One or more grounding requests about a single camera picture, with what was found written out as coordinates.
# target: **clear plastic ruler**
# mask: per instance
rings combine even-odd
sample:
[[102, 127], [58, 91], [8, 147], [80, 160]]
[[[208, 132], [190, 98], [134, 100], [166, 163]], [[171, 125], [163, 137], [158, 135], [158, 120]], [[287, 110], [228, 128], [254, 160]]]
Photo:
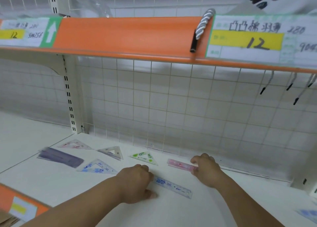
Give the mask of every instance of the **clear plastic ruler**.
[[171, 181], [168, 181], [166, 179], [163, 179], [161, 177], [158, 176], [154, 176], [154, 182], [157, 185], [162, 186], [165, 189], [171, 190], [177, 194], [183, 195], [184, 197], [191, 199], [192, 198], [192, 191], [189, 189], [186, 189], [180, 185], [174, 184]]
[[87, 173], [117, 174], [118, 172], [101, 160], [94, 160], [77, 171]]
[[136, 154], [130, 155], [129, 157], [158, 166], [153, 156], [148, 152], [136, 153]]
[[72, 140], [69, 141], [61, 146], [58, 146], [58, 148], [70, 148], [70, 149], [93, 149], [90, 146], [84, 144], [83, 142], [79, 140]]
[[186, 163], [183, 163], [183, 162], [179, 162], [177, 160], [172, 160], [172, 159], [168, 159], [167, 163], [168, 163], [168, 166], [175, 167], [175, 168], [178, 168], [178, 169], [187, 170], [187, 171], [190, 171], [190, 172], [193, 169], [198, 169], [197, 166], [189, 165], [189, 164], [186, 164]]
[[119, 160], [119, 161], [123, 160], [123, 156], [119, 146], [98, 149], [97, 151], [100, 153], [104, 153], [105, 155], [108, 155], [110, 157], [113, 157], [116, 160]]

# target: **person's left arm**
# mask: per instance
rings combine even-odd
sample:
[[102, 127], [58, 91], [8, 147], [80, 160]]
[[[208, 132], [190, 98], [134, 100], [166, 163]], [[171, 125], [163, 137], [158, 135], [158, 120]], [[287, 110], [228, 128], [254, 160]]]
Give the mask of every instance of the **person's left arm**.
[[61, 203], [22, 227], [95, 227], [120, 203], [132, 204], [157, 197], [156, 193], [146, 189], [153, 177], [146, 165], [124, 168], [115, 177]]

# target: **blue ruler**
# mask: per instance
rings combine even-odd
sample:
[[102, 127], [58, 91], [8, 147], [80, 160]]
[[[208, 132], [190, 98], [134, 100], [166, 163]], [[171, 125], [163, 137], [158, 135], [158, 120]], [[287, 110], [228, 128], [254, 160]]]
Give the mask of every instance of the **blue ruler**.
[[162, 186], [165, 189], [172, 190], [173, 192], [175, 192], [177, 194], [183, 195], [188, 199], [192, 198], [193, 193], [191, 190], [186, 189], [180, 185], [174, 184], [171, 181], [165, 180], [161, 177], [154, 176], [154, 183]]

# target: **forearm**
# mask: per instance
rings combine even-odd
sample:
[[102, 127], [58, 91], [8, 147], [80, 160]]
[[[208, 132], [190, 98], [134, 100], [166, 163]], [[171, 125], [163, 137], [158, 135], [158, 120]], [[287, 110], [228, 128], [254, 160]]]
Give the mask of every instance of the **forearm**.
[[22, 227], [95, 227], [120, 203], [121, 196], [116, 179], [109, 178]]
[[284, 227], [227, 175], [215, 188], [227, 203], [238, 227]]

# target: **yellow price sticker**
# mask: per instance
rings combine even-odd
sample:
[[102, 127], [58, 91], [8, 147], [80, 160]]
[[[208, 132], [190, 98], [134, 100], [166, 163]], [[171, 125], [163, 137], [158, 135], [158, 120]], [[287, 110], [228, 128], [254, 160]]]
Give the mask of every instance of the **yellow price sticker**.
[[213, 30], [210, 44], [280, 51], [283, 37], [284, 33]]
[[21, 205], [18, 205], [17, 203], [12, 203], [11, 209], [23, 215], [26, 213], [26, 208], [24, 208]]
[[22, 39], [24, 34], [24, 29], [4, 29], [0, 30], [0, 39]]

